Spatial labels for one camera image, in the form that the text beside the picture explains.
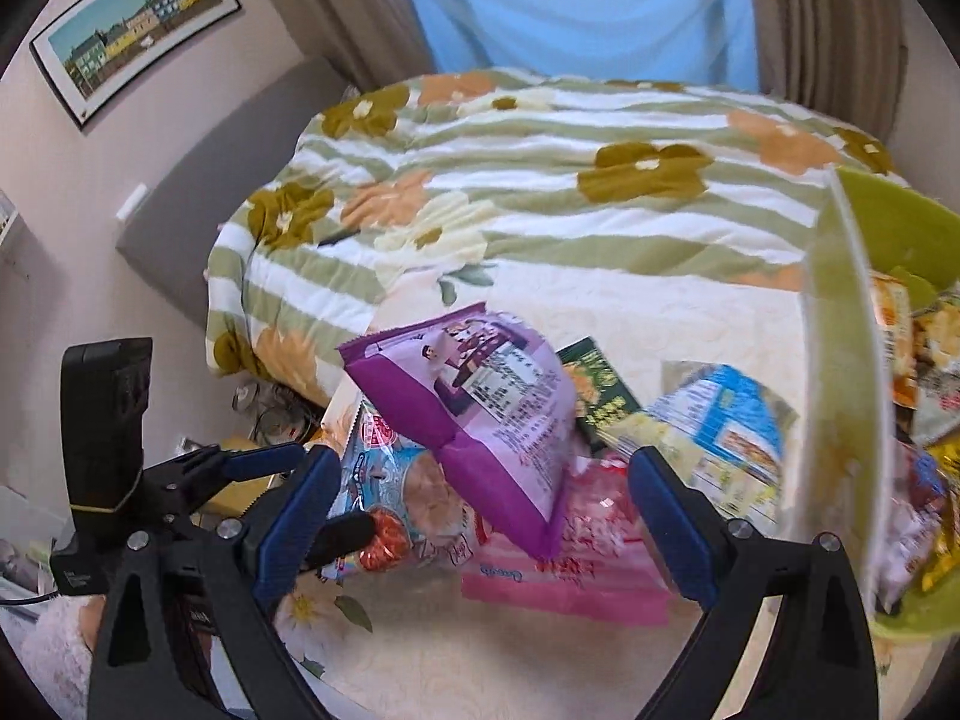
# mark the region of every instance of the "food packaging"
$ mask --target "food packaging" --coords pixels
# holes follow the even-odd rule
[[[947,480],[947,504],[930,560],[920,572],[920,589],[933,590],[960,565],[960,442],[940,442],[928,452]]]
[[[917,408],[917,364],[913,356],[910,293],[904,284],[883,274],[871,274],[874,316],[883,333],[884,355],[896,405]]]
[[[642,413],[600,431],[624,457],[645,446],[724,517],[776,534],[784,437],[764,387],[730,365],[706,365]]]
[[[608,427],[640,410],[640,403],[617,376],[593,338],[582,338],[558,352],[563,369],[577,389],[577,427],[598,452],[606,445],[597,428]]]
[[[919,397],[910,437],[928,446],[960,427],[960,295],[956,288],[914,317]]]
[[[342,459],[340,494],[330,517],[369,512],[373,541],[320,572],[339,580],[358,571],[386,571],[439,560],[459,566],[473,556],[483,525],[443,478],[424,447],[392,429],[362,401]]]
[[[577,459],[560,554],[533,560],[491,533],[464,566],[464,597],[623,625],[665,625],[671,596],[643,540],[627,463]]]
[[[877,565],[877,603],[896,613],[904,592],[929,559],[947,503],[947,486],[928,453],[900,440],[886,544]]]
[[[433,453],[477,514],[528,555],[557,555],[576,392],[542,336],[480,303],[340,353],[378,413]]]

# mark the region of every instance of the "framed picture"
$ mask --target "framed picture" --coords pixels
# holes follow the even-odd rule
[[[30,50],[83,129],[165,53],[239,9],[237,0],[80,0]]]

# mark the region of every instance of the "pink snack package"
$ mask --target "pink snack package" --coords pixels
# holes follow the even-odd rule
[[[373,407],[433,453],[491,527],[528,555],[557,555],[576,391],[544,338],[478,303],[340,354]]]
[[[666,625],[670,591],[643,542],[617,456],[578,458],[560,555],[531,560],[493,533],[463,566],[464,598],[623,625]]]

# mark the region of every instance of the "blue gripper pad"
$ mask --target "blue gripper pad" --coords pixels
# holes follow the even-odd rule
[[[232,482],[246,482],[283,471],[292,471],[304,459],[304,447],[282,443],[248,452],[238,452],[224,463],[222,474]]]
[[[253,597],[263,608],[294,589],[304,558],[340,491],[340,458],[326,446],[310,450],[281,487],[269,490],[244,515],[244,549],[256,551]]]
[[[719,589],[714,574],[714,555],[685,506],[699,505],[691,496],[712,504],[702,493],[689,490],[655,449],[641,449],[630,459],[627,480],[630,495],[664,558],[680,595],[696,601],[707,611],[717,600]]]

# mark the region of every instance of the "cable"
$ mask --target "cable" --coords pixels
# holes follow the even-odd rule
[[[46,595],[38,595],[35,598],[23,598],[19,601],[5,601],[0,599],[0,607],[28,607],[32,604],[42,604],[44,601],[52,600],[59,596],[59,592],[48,592]]]

